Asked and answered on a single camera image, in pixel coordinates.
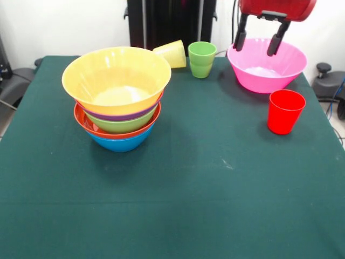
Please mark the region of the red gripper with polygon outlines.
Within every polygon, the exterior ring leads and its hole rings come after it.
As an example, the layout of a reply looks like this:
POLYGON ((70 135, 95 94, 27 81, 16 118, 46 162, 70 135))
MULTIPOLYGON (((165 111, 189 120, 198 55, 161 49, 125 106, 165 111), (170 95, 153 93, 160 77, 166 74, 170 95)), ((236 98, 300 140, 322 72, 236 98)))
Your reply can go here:
POLYGON ((253 1, 239 1, 239 7, 242 12, 239 22, 239 27, 234 40, 233 48, 236 51, 241 51, 246 38, 246 23, 247 15, 257 16, 258 18, 265 17, 268 20, 277 18, 279 21, 284 19, 270 41, 267 49, 267 55, 276 55, 282 39, 290 26, 290 21, 302 22, 312 12, 316 5, 316 0, 253 0, 253 1))

